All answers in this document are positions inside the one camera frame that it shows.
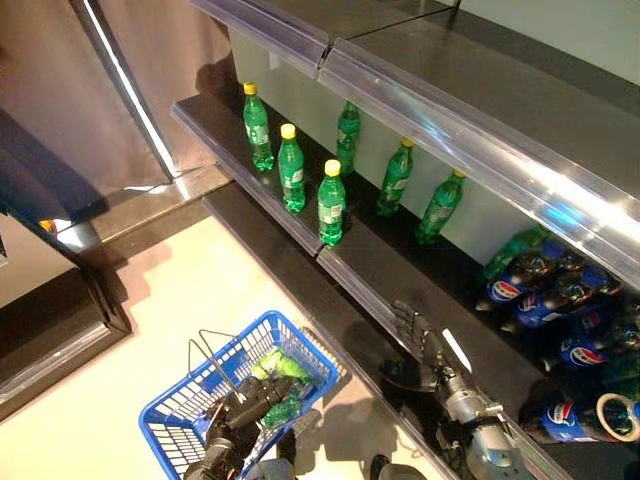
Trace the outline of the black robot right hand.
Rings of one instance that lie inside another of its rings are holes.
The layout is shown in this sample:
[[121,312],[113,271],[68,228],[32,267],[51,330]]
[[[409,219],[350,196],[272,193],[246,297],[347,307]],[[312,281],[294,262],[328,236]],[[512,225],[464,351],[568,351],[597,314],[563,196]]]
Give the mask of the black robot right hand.
[[427,319],[412,306],[396,301],[392,306],[398,339],[410,357],[402,361],[385,360],[382,377],[404,390],[433,393],[442,386],[446,362],[443,347]]

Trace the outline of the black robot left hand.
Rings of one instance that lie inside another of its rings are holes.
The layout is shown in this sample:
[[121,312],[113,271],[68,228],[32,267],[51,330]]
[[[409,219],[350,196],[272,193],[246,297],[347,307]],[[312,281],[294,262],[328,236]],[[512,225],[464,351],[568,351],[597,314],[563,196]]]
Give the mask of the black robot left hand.
[[205,449],[222,439],[248,454],[253,448],[250,441],[255,441],[258,436],[258,423],[275,405],[287,398],[294,384],[290,376],[246,378],[236,392],[231,392],[210,409],[211,424],[206,434]]

